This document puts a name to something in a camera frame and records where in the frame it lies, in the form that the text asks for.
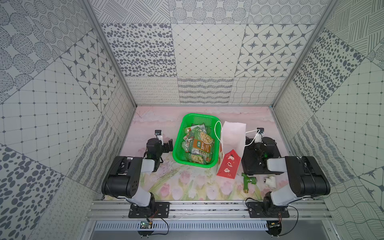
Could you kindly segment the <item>white red paper gift bag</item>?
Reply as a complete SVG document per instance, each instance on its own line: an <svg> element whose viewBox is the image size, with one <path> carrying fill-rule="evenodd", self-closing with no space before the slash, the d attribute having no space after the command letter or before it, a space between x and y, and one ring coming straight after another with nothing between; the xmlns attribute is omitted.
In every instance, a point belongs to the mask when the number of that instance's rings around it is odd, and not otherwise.
<svg viewBox="0 0 384 240"><path fill-rule="evenodd" d="M235 179L244 154L246 143L246 124L217 121L214 127L219 141L217 176Z"/></svg>

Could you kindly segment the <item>green plastic basket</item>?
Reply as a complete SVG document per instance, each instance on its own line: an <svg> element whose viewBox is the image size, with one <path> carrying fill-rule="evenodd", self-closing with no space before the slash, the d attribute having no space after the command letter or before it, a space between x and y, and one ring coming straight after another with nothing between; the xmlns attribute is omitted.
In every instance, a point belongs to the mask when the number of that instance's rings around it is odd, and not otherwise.
<svg viewBox="0 0 384 240"><path fill-rule="evenodd" d="M219 160L221 130L217 117L185 115L173 150L174 160L183 165L212 168Z"/></svg>

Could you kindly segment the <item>green orange soup packet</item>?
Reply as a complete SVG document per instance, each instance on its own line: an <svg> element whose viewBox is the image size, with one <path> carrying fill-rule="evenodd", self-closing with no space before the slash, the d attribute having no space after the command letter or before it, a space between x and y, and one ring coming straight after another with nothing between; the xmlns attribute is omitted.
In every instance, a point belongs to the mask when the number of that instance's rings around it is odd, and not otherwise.
<svg viewBox="0 0 384 240"><path fill-rule="evenodd" d="M203 132L195 133L194 139L190 144L190 153L194 155L208 155L213 152L215 140Z"/></svg>

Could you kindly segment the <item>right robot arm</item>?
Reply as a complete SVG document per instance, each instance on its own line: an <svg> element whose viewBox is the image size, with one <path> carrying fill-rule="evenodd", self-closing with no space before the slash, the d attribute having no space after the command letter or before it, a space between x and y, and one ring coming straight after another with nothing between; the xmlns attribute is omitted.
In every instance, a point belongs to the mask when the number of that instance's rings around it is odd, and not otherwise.
<svg viewBox="0 0 384 240"><path fill-rule="evenodd" d="M304 198L326 196L330 183L312 156L281 156L277 143L269 137L254 141L246 137L242 157L244 177L267 175L264 183L275 188L275 176L286 173L289 183L279 190L266 193L262 210L271 216L281 213L289 204Z"/></svg>

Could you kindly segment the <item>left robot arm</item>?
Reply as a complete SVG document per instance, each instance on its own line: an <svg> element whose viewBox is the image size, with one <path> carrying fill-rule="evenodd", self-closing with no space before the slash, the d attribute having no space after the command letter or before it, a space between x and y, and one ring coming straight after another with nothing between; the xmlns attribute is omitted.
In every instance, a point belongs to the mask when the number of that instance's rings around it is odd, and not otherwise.
<svg viewBox="0 0 384 240"><path fill-rule="evenodd" d="M149 139L143 157L117 156L114 158L103 182L103 195L123 199L140 209L153 210L155 197L140 187L142 173L154 173L163 163L162 154L173 151L173 140L163 143Z"/></svg>

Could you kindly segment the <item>white pipe elbow fitting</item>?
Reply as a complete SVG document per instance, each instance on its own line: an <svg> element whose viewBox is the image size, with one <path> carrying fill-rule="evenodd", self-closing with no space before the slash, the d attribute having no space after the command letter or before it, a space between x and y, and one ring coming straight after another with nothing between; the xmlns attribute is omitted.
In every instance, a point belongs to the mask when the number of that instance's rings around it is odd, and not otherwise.
<svg viewBox="0 0 384 240"><path fill-rule="evenodd" d="M275 176L268 176L264 178L265 185L270 189L275 189L277 187L276 177Z"/></svg>

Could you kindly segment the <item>black plastic tool case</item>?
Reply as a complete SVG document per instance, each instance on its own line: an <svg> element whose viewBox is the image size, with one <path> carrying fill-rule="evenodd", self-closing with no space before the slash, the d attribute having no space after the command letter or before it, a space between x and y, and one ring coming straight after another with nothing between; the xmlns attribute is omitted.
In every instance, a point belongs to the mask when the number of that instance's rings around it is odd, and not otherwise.
<svg viewBox="0 0 384 240"><path fill-rule="evenodd" d="M244 149L244 154L241 161L244 173L246 175L269 175L269 174L280 175L282 174L283 172L270 171L268 170L268 167L267 167L267 159L281 157L281 154L277 147L277 143L275 142L275 140L269 137L262 137L261 142L264 144L263 146L264 156L261 161L245 162L245 149Z"/></svg>

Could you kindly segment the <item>green plastic faucet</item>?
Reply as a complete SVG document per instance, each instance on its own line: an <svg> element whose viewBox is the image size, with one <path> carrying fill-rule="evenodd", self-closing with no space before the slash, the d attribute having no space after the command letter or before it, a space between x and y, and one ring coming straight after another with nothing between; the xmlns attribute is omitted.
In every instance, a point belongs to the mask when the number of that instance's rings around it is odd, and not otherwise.
<svg viewBox="0 0 384 240"><path fill-rule="evenodd" d="M249 184L256 185L257 184L257 179L255 177L249 177L245 173L242 173L242 177L244 178L244 193L249 192Z"/></svg>

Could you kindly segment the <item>black round connector board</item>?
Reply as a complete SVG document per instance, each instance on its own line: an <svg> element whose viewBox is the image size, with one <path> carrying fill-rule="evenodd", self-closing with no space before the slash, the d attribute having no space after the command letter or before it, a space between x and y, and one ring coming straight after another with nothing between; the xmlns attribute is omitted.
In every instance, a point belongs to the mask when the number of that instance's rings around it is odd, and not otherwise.
<svg viewBox="0 0 384 240"><path fill-rule="evenodd" d="M279 221L267 221L268 230L266 231L270 236L277 237L282 232L282 224Z"/></svg>

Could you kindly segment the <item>small green circuit board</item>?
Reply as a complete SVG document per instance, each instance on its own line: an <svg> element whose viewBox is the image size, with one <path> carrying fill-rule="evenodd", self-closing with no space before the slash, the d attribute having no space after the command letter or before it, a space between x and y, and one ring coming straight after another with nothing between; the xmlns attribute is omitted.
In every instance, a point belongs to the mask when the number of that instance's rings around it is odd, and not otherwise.
<svg viewBox="0 0 384 240"><path fill-rule="evenodd" d="M140 229L151 229L151 228L152 228L152 222L141 221Z"/></svg>

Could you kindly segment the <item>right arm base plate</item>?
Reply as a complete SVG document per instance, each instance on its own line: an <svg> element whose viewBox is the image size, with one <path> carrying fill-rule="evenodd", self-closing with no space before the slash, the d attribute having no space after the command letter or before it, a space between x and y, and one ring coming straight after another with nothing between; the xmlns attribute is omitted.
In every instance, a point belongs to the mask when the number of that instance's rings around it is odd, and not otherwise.
<svg viewBox="0 0 384 240"><path fill-rule="evenodd" d="M272 205L271 207L265 207L260 202L247 202L246 206L249 211L250 218L289 218L290 214L287 207L279 207Z"/></svg>

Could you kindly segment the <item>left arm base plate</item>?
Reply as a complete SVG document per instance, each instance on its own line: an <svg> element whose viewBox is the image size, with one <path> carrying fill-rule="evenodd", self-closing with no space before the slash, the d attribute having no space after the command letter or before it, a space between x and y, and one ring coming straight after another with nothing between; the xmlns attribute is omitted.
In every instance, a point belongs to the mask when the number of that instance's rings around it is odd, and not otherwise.
<svg viewBox="0 0 384 240"><path fill-rule="evenodd" d="M168 218L170 205L170 202L153 202L150 203L147 207L131 205L129 218Z"/></svg>

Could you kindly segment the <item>aluminium mounting rail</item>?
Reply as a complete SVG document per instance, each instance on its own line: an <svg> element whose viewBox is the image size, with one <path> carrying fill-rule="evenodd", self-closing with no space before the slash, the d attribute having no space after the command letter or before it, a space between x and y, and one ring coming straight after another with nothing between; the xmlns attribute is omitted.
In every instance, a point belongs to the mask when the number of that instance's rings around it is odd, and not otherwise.
<svg viewBox="0 0 384 240"><path fill-rule="evenodd" d="M132 220L139 217L126 201L94 201L86 220ZM279 214L266 214L262 204L253 200L237 201L159 201L155 219L165 220L331 220L332 216L322 200L298 201L285 207Z"/></svg>

